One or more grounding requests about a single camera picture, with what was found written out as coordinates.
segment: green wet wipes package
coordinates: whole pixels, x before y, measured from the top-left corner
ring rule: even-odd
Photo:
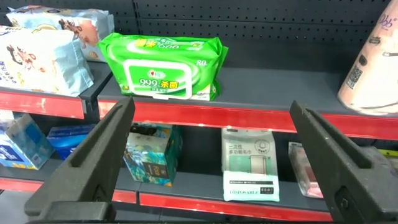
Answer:
[[[124,95],[213,100],[228,48],[218,37],[113,33],[98,43]]]

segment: wet wipes package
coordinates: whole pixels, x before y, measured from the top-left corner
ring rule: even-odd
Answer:
[[[224,200],[279,201],[275,141],[270,131],[223,129]]]
[[[47,139],[62,159],[66,159],[87,137],[95,124],[51,128]]]
[[[96,46],[114,31],[113,15],[99,9],[56,9],[45,6],[24,6],[7,13],[13,26],[35,30],[70,30],[81,40],[83,55],[89,61],[105,62]]]
[[[178,126],[133,123],[123,159],[134,180],[172,186],[181,150]]]
[[[93,85],[70,31],[0,26],[0,40],[1,87],[78,96]]]
[[[122,94],[213,100],[228,48],[219,38],[113,33],[98,43]]]
[[[38,170],[53,152],[53,147],[29,114],[0,123],[2,165]]]

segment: product package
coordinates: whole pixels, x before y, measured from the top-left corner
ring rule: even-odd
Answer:
[[[323,198],[310,161],[308,161],[301,143],[289,142],[289,157],[301,193],[307,197]]]
[[[0,26],[0,40],[1,87],[78,96],[93,85],[80,41],[70,31]]]
[[[94,127],[95,124],[53,127],[47,139],[58,155],[65,160]]]
[[[113,33],[99,42],[125,95],[214,100],[228,48],[219,38],[152,37]]]
[[[123,159],[134,180],[172,186],[181,150],[178,126],[133,123]]]
[[[275,141],[270,131],[223,129],[224,200],[279,201]]]
[[[6,167],[40,169],[54,152],[29,114],[0,123],[0,163]]]
[[[359,113],[398,115],[398,0],[391,0],[338,92]]]
[[[96,44],[114,31],[113,15],[108,11],[44,6],[24,6],[10,10],[7,17],[13,26],[35,30],[70,30],[81,40],[80,47],[87,60],[105,62]]]

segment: plastic packaging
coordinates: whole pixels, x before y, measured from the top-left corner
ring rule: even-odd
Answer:
[[[307,197],[323,198],[310,161],[301,143],[289,142],[289,157],[301,193]]]
[[[0,86],[78,96],[92,85],[72,32],[0,26]]]
[[[219,38],[113,33],[99,44],[122,94],[213,100],[228,48]]]
[[[6,167],[40,169],[54,148],[29,114],[0,123],[0,163]]]
[[[398,0],[382,13],[338,98],[347,107],[370,115],[398,115]]]
[[[279,201],[275,141],[270,131],[223,129],[224,200]]]
[[[36,30],[70,30],[81,40],[81,49],[87,60],[105,62],[96,44],[114,31],[113,15],[108,11],[44,6],[24,6],[10,10],[7,17],[13,26]]]
[[[95,124],[52,127],[47,139],[61,159],[65,160],[94,127]]]

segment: teal tissue box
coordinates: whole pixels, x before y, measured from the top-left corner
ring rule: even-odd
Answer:
[[[134,123],[123,159],[134,180],[172,186],[181,150],[178,126]]]

